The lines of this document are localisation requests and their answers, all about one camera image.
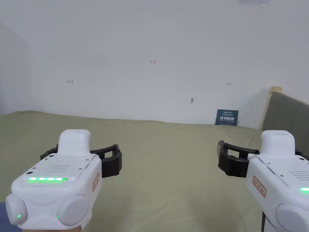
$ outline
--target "white wall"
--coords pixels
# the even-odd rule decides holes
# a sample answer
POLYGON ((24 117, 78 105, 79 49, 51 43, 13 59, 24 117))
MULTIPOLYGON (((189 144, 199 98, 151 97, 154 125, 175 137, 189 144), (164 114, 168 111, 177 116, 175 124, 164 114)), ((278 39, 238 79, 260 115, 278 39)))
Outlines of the white wall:
POLYGON ((308 12, 307 0, 0 0, 0 113, 213 124, 230 109, 257 128, 270 86, 309 102, 308 12))

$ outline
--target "wooden bed frame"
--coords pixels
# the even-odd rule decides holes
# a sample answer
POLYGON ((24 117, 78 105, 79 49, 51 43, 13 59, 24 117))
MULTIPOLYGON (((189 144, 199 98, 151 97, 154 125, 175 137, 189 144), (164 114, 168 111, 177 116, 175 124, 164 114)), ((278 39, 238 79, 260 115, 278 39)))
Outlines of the wooden bed frame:
POLYGON ((269 101, 270 101, 270 98, 271 98, 271 96, 272 96, 272 94, 273 94, 274 92, 282 93, 282 87, 279 87, 279 86, 272 86, 272 87, 270 88, 270 91, 269 91, 268 96, 267 96, 267 101, 266 101, 266 105, 265 105, 265 109, 264 109, 264 113, 263 113, 263 117, 262 117, 262 122, 261 122, 261 125, 260 125, 260 129, 262 129, 262 127, 263 127, 265 115, 266 115, 266 112, 267 112, 267 109, 268 109, 268 106, 269 106, 269 101))
POLYGON ((309 156, 309 105, 283 94, 279 86, 269 91, 260 129, 290 132, 296 148, 309 156))

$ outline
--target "person's hand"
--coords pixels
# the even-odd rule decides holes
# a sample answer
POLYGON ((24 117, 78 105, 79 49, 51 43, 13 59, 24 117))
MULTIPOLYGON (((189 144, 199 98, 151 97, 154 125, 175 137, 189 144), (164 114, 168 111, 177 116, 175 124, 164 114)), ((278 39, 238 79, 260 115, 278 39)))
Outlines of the person's hand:
POLYGON ((80 232, 82 230, 82 228, 79 226, 75 229, 71 229, 71 230, 23 230, 23 232, 80 232))

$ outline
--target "dark blue fabric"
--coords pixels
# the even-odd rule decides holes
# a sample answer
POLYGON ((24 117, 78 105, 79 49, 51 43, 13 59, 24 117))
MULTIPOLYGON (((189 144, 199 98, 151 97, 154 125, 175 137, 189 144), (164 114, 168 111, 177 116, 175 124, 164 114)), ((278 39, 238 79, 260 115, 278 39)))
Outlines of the dark blue fabric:
POLYGON ((5 202, 0 202, 0 231, 1 232, 21 232, 17 226, 13 226, 6 213, 5 202))

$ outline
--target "white button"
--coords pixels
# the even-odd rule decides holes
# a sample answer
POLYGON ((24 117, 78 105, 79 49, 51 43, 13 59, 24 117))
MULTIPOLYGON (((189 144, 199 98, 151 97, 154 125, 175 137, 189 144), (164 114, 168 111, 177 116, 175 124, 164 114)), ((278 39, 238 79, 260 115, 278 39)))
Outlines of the white button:
POLYGON ((66 197, 58 207, 58 220, 65 226, 75 225, 86 216, 88 207, 88 201, 83 194, 66 197))
POLYGON ((280 204, 276 208, 276 219, 279 225, 289 232, 309 231, 309 213, 303 208, 280 204))

